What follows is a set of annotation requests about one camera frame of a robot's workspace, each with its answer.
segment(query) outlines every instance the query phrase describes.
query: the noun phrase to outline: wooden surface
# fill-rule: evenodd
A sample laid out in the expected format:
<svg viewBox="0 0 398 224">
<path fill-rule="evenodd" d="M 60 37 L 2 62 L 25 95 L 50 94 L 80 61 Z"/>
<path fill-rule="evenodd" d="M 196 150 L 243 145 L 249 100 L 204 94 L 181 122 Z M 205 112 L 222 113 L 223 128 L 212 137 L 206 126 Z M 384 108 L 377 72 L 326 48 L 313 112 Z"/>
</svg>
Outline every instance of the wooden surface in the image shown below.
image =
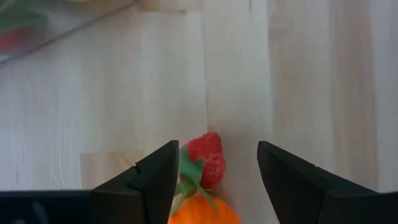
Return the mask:
<svg viewBox="0 0 398 224">
<path fill-rule="evenodd" d="M 80 156 L 83 189 L 94 189 L 136 165 L 144 157 L 143 151 L 97 152 Z"/>
<path fill-rule="evenodd" d="M 175 2 L 0 68 L 1 189 L 80 188 L 81 153 L 148 154 L 207 130 L 221 134 L 223 197 L 243 223 L 277 223 L 258 140 L 398 189 L 394 0 Z"/>
<path fill-rule="evenodd" d="M 272 140 L 266 10 L 262 0 L 203 1 L 208 126 L 223 140 L 223 197 L 243 223 L 276 222 L 256 159 L 258 141 Z"/>
<path fill-rule="evenodd" d="M 141 12 L 198 11 L 201 9 L 201 0 L 141 0 L 138 9 Z"/>
<path fill-rule="evenodd" d="M 80 154 L 206 132 L 199 13 L 130 9 L 0 68 L 0 189 L 79 189 Z"/>
<path fill-rule="evenodd" d="M 81 29 L 100 17 L 135 3 L 135 0 L 70 2 L 54 0 L 32 0 L 35 10 L 47 18 L 34 26 L 24 46 L 11 54 L 0 54 L 0 63 L 24 55 L 42 44 L 51 42 L 75 29 Z"/>
</svg>

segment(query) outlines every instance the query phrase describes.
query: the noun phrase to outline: light wood plank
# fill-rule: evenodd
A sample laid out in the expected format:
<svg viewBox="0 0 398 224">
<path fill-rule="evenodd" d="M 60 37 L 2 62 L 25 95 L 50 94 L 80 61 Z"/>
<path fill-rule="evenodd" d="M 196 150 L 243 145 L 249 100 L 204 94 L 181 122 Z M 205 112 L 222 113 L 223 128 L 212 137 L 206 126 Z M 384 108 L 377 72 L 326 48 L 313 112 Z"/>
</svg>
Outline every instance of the light wood plank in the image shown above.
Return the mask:
<svg viewBox="0 0 398 224">
<path fill-rule="evenodd" d="M 275 3 L 269 44 L 275 143 L 335 171 L 328 3 Z"/>
<path fill-rule="evenodd" d="M 68 2 L 32 0 L 34 10 L 47 16 L 46 20 L 32 26 L 29 38 L 23 46 L 11 54 L 0 52 L 0 63 L 26 51 L 36 49 L 43 43 L 57 39 L 84 24 L 93 22 L 102 16 L 136 3 L 135 0 Z"/>
<path fill-rule="evenodd" d="M 94 189 L 116 177 L 143 158 L 143 151 L 101 152 L 80 155 L 83 189 Z"/>
<path fill-rule="evenodd" d="M 272 139 L 266 12 L 261 0 L 203 2 L 208 125 L 223 141 L 223 197 L 243 223 L 277 222 L 256 159 Z"/>
<path fill-rule="evenodd" d="M 379 190 L 398 190 L 398 2 L 371 1 Z"/>
<path fill-rule="evenodd" d="M 376 74 L 369 1 L 330 2 L 336 172 L 376 190 Z"/>
<path fill-rule="evenodd" d="M 0 189 L 79 189 L 80 154 L 206 132 L 198 13 L 130 9 L 0 68 Z"/>
<path fill-rule="evenodd" d="M 182 12 L 201 10 L 202 0 L 142 0 L 139 9 L 142 12 Z"/>
</svg>

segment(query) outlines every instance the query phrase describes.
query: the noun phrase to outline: strawberry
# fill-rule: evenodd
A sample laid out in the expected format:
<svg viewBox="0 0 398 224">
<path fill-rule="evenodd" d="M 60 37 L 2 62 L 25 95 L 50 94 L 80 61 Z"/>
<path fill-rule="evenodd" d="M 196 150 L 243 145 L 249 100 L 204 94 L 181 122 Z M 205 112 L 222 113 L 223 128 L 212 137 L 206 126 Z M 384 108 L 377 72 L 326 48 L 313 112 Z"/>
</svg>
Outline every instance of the strawberry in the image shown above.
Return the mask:
<svg viewBox="0 0 398 224">
<path fill-rule="evenodd" d="M 25 28 L 0 32 L 0 52 L 13 52 L 18 49 L 25 39 Z"/>
<path fill-rule="evenodd" d="M 220 135 L 217 132 L 206 133 L 188 142 L 187 147 L 192 162 L 197 159 L 203 159 L 205 162 L 200 181 L 201 187 L 204 189 L 216 187 L 226 169 Z"/>
<path fill-rule="evenodd" d="M 180 182 L 174 195 L 182 194 L 179 202 L 171 211 L 173 214 L 183 203 L 197 191 L 201 192 L 217 211 L 216 204 L 210 197 L 210 191 L 217 186 L 225 173 L 225 159 L 221 138 L 216 132 L 204 134 L 184 145 L 179 157 Z"/>
</svg>

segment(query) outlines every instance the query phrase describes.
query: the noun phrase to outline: red object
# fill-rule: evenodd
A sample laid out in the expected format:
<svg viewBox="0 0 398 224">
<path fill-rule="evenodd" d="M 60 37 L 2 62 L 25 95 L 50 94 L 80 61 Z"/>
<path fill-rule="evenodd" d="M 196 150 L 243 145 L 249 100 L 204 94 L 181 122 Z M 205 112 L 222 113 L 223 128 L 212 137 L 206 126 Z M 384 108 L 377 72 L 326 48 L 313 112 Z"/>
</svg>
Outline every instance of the red object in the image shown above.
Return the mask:
<svg viewBox="0 0 398 224">
<path fill-rule="evenodd" d="M 0 51 L 10 52 L 17 50 L 25 39 L 26 29 L 18 28 L 9 32 L 0 32 Z"/>
<path fill-rule="evenodd" d="M 200 185 L 204 189 L 216 187 L 225 173 L 225 159 L 220 135 L 216 132 L 204 134 L 187 144 L 191 161 L 203 159 L 205 166 Z"/>
</svg>

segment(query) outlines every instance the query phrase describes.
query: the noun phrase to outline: green object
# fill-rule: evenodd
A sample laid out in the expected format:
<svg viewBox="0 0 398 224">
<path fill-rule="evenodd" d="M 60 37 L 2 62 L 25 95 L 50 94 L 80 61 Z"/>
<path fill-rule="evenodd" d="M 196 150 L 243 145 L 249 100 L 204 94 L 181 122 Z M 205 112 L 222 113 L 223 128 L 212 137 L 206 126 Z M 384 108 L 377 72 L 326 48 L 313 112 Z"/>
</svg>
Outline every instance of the green object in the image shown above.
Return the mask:
<svg viewBox="0 0 398 224">
<path fill-rule="evenodd" d="M 0 0 L 0 32 L 34 24 L 45 16 L 29 10 L 28 0 Z"/>
<path fill-rule="evenodd" d="M 173 215 L 178 210 L 178 208 L 180 208 L 186 198 L 194 196 L 197 191 L 205 196 L 205 198 L 211 203 L 211 206 L 217 212 L 217 206 L 211 196 L 208 194 L 208 191 L 204 190 L 200 186 L 200 180 L 203 174 L 204 165 L 205 162 L 203 161 L 203 159 L 197 159 L 195 162 L 192 162 L 189 159 L 188 148 L 186 146 L 181 148 L 178 166 L 178 169 L 180 171 L 180 182 L 175 188 L 174 196 L 182 194 L 182 197 L 178 201 L 176 206 L 174 206 L 174 208 L 171 210 L 171 215 Z"/>
</svg>

